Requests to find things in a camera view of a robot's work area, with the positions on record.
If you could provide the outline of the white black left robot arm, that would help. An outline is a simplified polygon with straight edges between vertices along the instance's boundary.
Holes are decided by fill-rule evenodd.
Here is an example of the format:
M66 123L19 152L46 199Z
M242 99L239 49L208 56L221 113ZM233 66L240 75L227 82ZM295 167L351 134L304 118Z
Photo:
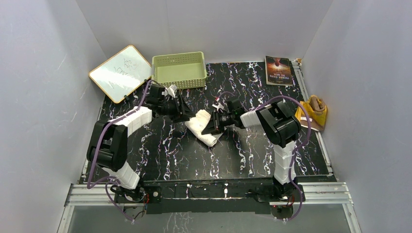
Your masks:
M140 176L127 162L128 138L155 117L168 116L173 123L186 122L195 117L177 87L148 83L138 106L110 121L95 123L86 158L91 162L90 172L99 166L108 173L106 179L126 189L133 202L143 200L145 189L139 185Z

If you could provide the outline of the white terry towel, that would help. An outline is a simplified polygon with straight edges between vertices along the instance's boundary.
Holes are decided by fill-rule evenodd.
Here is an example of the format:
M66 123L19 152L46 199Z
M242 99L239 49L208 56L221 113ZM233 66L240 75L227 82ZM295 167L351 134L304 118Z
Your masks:
M195 117L192 117L189 121L185 122L185 126L208 147L213 147L223 135L220 134L202 134L202 131L206 128L211 118L211 114L206 110L201 109L196 114Z

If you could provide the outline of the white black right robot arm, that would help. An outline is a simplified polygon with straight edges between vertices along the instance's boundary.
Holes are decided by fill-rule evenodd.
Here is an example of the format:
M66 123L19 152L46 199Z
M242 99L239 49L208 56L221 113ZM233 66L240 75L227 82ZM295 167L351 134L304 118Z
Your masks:
M219 102L213 106L216 110L212 112L202 134L219 134L231 125L241 129L262 128L274 145L274 178L279 183L274 187L274 196L280 201L291 197L293 189L289 183L296 177L292 157L301 125L286 104L281 100L274 101L247 112L238 98L230 98L226 102L227 110Z

